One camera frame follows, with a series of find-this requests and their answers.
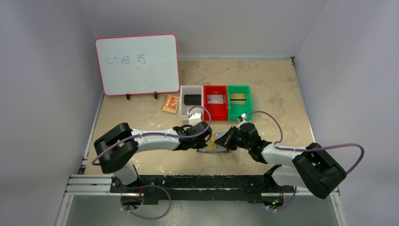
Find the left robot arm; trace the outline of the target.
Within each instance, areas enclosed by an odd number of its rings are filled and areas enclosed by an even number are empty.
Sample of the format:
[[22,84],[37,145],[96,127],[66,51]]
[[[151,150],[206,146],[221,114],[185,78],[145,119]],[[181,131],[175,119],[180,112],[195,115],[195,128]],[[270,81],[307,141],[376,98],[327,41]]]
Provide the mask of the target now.
[[120,123],[94,142],[97,156],[92,165],[100,166],[104,174],[113,174],[124,189],[133,193],[140,188],[139,175],[129,163],[134,154],[200,149],[211,135],[212,129],[205,121],[159,131],[132,129],[128,123]]

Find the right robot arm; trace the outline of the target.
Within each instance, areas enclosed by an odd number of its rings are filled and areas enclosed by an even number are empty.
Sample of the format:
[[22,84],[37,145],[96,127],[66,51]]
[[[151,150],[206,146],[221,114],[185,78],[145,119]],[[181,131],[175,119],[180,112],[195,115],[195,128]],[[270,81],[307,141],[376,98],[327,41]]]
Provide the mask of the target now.
[[263,140],[252,123],[232,126],[215,143],[230,150],[245,149],[256,162],[272,163],[274,166],[264,174],[265,188],[271,192],[282,186],[304,187],[314,196],[325,199],[347,177],[330,154],[316,151],[319,144],[311,143],[301,151],[289,147],[278,149],[272,142]]

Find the brown leather card holder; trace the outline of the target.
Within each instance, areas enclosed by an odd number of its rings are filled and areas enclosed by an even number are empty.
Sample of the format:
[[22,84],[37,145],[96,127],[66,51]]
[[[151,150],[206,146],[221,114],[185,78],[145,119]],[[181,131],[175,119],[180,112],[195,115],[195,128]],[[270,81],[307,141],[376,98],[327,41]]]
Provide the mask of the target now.
[[230,152],[229,149],[227,149],[223,146],[217,145],[215,143],[215,141],[217,139],[221,138],[223,135],[225,135],[225,132],[219,132],[219,133],[212,134],[210,139],[207,141],[207,146],[204,148],[197,149],[196,151],[198,153],[229,153]]

